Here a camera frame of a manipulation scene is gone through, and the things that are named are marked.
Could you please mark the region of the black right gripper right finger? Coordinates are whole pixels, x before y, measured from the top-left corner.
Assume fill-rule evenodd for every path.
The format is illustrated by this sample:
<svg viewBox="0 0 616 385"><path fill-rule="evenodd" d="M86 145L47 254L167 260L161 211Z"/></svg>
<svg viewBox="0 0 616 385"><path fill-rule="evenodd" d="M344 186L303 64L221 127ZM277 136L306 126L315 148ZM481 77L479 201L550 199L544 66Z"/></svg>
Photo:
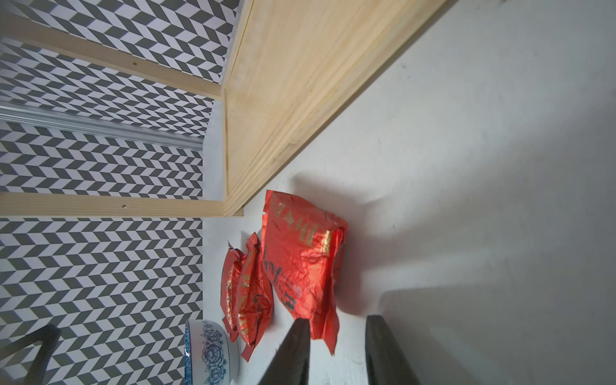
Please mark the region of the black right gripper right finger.
<svg viewBox="0 0 616 385"><path fill-rule="evenodd" d="M365 330L367 379L370 385L420 384L383 316L367 317Z"/></svg>

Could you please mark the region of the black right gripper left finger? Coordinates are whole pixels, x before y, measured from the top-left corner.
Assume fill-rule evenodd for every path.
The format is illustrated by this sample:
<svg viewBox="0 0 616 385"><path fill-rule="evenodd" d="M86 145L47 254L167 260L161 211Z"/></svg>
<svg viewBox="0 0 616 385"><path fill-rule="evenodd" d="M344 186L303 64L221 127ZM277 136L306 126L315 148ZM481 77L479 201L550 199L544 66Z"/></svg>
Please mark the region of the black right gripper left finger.
<svg viewBox="0 0 616 385"><path fill-rule="evenodd" d="M310 351L310 322L296 319L258 384L308 384Z"/></svg>

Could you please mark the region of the red tea bag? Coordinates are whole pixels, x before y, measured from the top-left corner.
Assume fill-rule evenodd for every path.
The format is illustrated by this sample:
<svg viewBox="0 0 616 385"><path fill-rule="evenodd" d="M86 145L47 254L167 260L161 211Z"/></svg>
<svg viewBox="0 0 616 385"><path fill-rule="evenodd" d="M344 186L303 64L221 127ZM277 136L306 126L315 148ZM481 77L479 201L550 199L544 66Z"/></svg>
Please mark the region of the red tea bag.
<svg viewBox="0 0 616 385"><path fill-rule="evenodd" d="M262 215L263 267L282 305L310 323L311 338L332 355L340 323L335 286L349 225L285 192L268 190Z"/></svg>
<svg viewBox="0 0 616 385"><path fill-rule="evenodd" d="M249 362L272 319L274 295L263 269L261 242L257 234L248 238L246 248L237 282L234 316L237 333L245 343L241 357Z"/></svg>
<svg viewBox="0 0 616 385"><path fill-rule="evenodd" d="M224 314L223 323L231 342L238 337L235 304L237 288L242 272L245 254L232 245L228 245L225 262L221 273L221 309Z"/></svg>

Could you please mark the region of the light wooden two-tier shelf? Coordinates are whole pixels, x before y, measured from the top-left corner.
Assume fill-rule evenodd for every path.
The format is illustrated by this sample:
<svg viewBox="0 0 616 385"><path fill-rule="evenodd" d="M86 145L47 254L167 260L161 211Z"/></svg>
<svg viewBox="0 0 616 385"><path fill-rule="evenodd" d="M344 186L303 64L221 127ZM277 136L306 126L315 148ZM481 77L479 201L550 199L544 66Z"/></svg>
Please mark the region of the light wooden two-tier shelf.
<svg viewBox="0 0 616 385"><path fill-rule="evenodd" d="M1 214L223 218L446 1L4 1Z"/></svg>

